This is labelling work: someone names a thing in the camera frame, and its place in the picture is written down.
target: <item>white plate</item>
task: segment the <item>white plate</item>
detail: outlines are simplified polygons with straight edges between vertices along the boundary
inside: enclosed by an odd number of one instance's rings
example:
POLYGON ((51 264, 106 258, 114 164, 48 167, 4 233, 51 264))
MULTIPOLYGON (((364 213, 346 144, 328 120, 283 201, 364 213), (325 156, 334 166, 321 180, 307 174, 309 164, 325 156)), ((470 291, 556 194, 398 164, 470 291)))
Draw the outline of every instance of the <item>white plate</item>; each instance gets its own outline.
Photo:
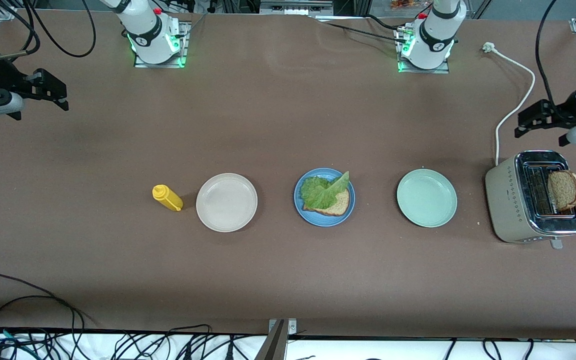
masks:
POLYGON ((413 223, 436 228, 448 223, 457 211, 457 193, 450 181, 427 168, 410 171, 399 182, 397 203, 413 223))
POLYGON ((230 233, 246 226, 257 211, 257 191, 237 173, 221 173, 203 184, 197 194, 197 215, 209 229, 230 233))

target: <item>lettuce leaf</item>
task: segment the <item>lettuce leaf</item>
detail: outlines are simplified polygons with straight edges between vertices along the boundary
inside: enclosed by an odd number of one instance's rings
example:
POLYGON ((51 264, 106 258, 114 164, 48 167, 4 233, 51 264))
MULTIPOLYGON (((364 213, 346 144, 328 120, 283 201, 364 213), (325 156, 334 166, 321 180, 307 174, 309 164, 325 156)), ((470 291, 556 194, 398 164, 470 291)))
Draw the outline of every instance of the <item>lettuce leaf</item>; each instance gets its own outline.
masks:
POLYGON ((308 209, 328 209, 337 203, 337 194, 345 191, 348 183, 349 171, 332 182, 322 177, 307 177, 301 185, 301 198, 308 209))

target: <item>table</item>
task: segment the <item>table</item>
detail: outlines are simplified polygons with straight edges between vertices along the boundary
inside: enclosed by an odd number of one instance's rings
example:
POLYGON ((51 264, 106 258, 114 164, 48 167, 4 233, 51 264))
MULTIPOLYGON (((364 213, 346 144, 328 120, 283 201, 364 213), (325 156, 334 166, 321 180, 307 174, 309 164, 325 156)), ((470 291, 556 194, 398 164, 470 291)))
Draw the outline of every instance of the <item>table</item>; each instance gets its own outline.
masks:
MULTIPOLYGON (((85 13, 42 14, 68 50, 89 46, 85 13)), ((286 15, 208 15, 185 69, 135 69, 116 16, 93 16, 90 56, 66 57, 41 33, 41 50, 16 62, 64 81, 70 111, 29 100, 21 121, 0 116, 1 273, 67 299, 92 328, 263 333, 267 319, 291 317, 307 335, 576 338, 576 237, 562 251, 503 243, 485 200, 494 128, 530 77, 479 49, 492 41, 537 70, 537 23, 465 21, 450 75, 423 75, 397 73, 387 41, 286 15), (295 183, 316 167, 350 171, 357 204, 339 226, 295 211, 295 183), (394 199, 421 167, 457 191, 457 213, 439 228, 409 222, 394 199), (229 172, 251 180, 259 206, 222 234, 201 224, 194 198, 229 172), (152 199, 160 183, 185 200, 181 212, 152 199)), ((3 23, 0 52, 25 37, 3 23)), ((549 22, 541 41, 563 102, 576 89, 576 34, 549 22)), ((526 106, 544 96, 538 80, 526 106)), ((561 130, 514 139, 515 121, 502 128, 502 158, 554 149, 576 171, 561 130)), ((27 294, 0 280, 0 305, 27 294)), ((0 315, 0 326, 69 321, 41 300, 0 315)))

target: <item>yellow bottle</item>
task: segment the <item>yellow bottle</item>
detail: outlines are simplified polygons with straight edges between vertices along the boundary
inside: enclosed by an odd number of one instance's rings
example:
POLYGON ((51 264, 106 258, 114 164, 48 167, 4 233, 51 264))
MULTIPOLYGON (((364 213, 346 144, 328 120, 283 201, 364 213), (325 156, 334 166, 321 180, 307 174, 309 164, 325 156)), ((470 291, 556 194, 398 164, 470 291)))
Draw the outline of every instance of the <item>yellow bottle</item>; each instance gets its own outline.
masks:
POLYGON ((184 202, 181 198, 166 185, 153 187, 152 197, 173 212, 178 212, 184 207, 184 202))

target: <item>plate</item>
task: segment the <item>plate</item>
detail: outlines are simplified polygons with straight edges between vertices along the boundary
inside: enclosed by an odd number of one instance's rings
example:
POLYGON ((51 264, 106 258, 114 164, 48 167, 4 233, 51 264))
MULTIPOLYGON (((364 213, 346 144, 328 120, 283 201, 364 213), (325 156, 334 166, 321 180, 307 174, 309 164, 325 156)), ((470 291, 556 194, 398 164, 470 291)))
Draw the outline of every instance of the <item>plate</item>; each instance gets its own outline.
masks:
POLYGON ((348 204, 348 209, 341 216, 329 216, 320 214, 315 211, 304 210, 304 199, 302 199, 302 194, 300 191, 302 189, 302 184, 304 184, 304 180, 306 180, 306 178, 310 178, 311 176, 318 176, 320 178, 324 178, 326 180, 331 181, 342 175, 343 174, 341 172, 333 168, 322 167, 304 173, 303 176, 299 179, 299 181, 297 181, 297 185, 294 187, 294 206, 295 208, 297 208, 297 212, 299 213, 299 215, 301 215, 301 217, 305 221, 311 223, 312 225, 326 228, 329 226, 335 226, 341 224, 343 223, 343 221, 345 221, 345 219, 348 219, 350 214, 353 212, 353 209, 355 208, 355 189, 351 182, 348 182, 348 191, 350 192, 350 203, 348 204))
POLYGON ((197 194, 197 215, 209 229, 230 233, 246 226, 257 211, 257 191, 237 173, 221 173, 203 184, 197 194))
POLYGON ((397 203, 413 223, 436 228, 448 223, 457 211, 457 193, 450 181, 434 170, 410 171, 399 182, 397 203))

